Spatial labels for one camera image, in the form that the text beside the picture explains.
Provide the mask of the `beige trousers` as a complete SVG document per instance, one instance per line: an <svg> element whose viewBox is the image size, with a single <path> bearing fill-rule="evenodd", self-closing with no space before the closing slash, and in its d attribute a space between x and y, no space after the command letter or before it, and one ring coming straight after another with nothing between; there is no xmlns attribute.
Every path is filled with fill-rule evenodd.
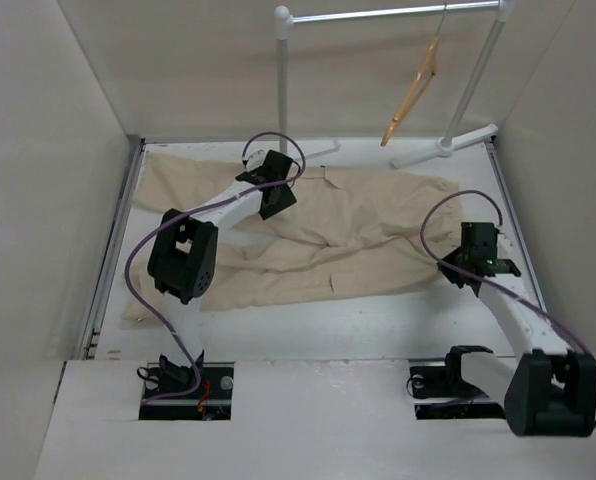
<svg viewBox="0 0 596 480"><path fill-rule="evenodd" d="M201 300L220 312L388 294L435 275L433 257L459 243L463 218L454 181L378 168L310 167L296 203L243 232L265 246L221 240L214 279Z"/></svg>

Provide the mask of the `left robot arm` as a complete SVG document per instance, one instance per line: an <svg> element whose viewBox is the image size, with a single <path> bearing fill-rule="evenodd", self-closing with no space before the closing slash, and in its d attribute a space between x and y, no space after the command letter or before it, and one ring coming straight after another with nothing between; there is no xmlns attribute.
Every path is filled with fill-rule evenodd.
<svg viewBox="0 0 596 480"><path fill-rule="evenodd" d="M166 211L160 225L136 245L128 260L133 261L153 240L147 273L156 291L183 309L198 310L214 278L219 235L251 216L266 220L293 206L297 199L290 183L306 169L305 155L300 153L299 158L295 161L275 150L262 153L258 159L244 157L244 170L223 192L189 210ZM153 306L131 284L129 273L124 274L132 296L162 323L188 361L176 365L161 355L160 375L143 378L156 388L142 403L194 397L202 387L204 349L192 321Z"/></svg>

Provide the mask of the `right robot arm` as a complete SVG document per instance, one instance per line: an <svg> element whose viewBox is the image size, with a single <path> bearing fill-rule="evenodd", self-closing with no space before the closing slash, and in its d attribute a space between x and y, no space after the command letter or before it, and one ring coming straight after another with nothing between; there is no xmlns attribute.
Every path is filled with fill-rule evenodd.
<svg viewBox="0 0 596 480"><path fill-rule="evenodd" d="M509 366L484 346L454 346L442 384L457 396L473 388L487 395L517 436L588 437L596 423L596 360L575 351L537 308L523 304L521 272L499 257L498 236L492 223L465 222L460 246L438 266L493 314L517 363Z"/></svg>

